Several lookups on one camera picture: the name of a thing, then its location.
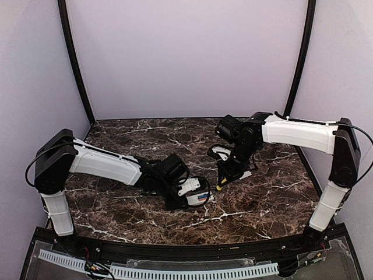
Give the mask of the yellow handled screwdriver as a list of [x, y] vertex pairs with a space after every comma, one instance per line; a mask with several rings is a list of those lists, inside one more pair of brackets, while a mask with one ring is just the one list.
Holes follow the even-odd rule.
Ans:
[[226, 177], [222, 177], [222, 178], [218, 179], [216, 190], [221, 191], [228, 183], [229, 182], [228, 182]]

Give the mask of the white battery cover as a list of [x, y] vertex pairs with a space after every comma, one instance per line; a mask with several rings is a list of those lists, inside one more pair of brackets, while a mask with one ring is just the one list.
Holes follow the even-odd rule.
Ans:
[[251, 171], [247, 170], [243, 173], [243, 175], [239, 179], [242, 180], [242, 179], [247, 178], [251, 175], [252, 175]]

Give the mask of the white remote control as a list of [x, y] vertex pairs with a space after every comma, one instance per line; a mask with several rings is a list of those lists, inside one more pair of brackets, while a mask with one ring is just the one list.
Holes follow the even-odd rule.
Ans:
[[213, 194], [209, 192], [189, 195], [186, 198], [189, 206], [200, 206], [206, 202], [207, 198], [209, 199], [208, 202], [214, 201]]

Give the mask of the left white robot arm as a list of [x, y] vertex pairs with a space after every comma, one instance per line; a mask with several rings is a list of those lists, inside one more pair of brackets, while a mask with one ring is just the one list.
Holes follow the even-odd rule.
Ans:
[[91, 146], [62, 129], [36, 153], [26, 167], [34, 169], [34, 181], [28, 184], [41, 195], [59, 237], [74, 234], [75, 227], [65, 195], [65, 183], [72, 173], [82, 173], [118, 181], [164, 198], [169, 210], [188, 206], [180, 185], [188, 174], [185, 163], [172, 154], [164, 160], [120, 155]]

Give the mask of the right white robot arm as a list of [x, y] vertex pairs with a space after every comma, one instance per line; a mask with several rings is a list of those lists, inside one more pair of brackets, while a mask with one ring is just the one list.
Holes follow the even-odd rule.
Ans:
[[257, 112], [246, 122], [226, 115], [215, 132], [234, 146], [227, 159], [217, 161], [218, 190], [244, 175], [251, 156], [264, 143], [300, 146], [333, 156], [327, 186], [300, 242], [305, 249], [316, 247], [358, 182], [361, 152], [351, 121], [320, 122]]

